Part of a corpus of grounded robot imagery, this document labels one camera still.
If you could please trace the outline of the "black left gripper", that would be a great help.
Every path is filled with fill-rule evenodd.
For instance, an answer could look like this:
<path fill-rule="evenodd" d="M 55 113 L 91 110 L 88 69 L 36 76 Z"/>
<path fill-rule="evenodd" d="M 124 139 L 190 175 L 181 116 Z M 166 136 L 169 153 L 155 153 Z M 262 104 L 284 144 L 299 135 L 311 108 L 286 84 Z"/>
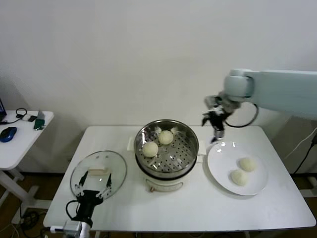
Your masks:
<path fill-rule="evenodd" d="M 112 195 L 112 180 L 109 174 L 106 187 L 100 192 L 96 190 L 83 190 L 88 171 L 86 171 L 74 186 L 74 194 L 79 203 L 79 209 L 76 212 L 75 220 L 80 222 L 92 222 L 94 208 L 103 202 L 103 198 L 109 198 Z"/>

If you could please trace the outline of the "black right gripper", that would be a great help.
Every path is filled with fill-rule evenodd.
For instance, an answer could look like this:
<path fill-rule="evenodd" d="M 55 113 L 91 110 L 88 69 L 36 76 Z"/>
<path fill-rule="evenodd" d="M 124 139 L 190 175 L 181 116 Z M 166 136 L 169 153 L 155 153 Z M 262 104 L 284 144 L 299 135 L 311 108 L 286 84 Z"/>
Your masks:
<path fill-rule="evenodd" d="M 224 137 L 224 126 L 223 126 L 223 114 L 218 115 L 215 111 L 206 112 L 203 114 L 202 126 L 207 122 L 210 122 L 213 130 L 213 137 L 211 139 L 211 144 L 218 143 Z"/>

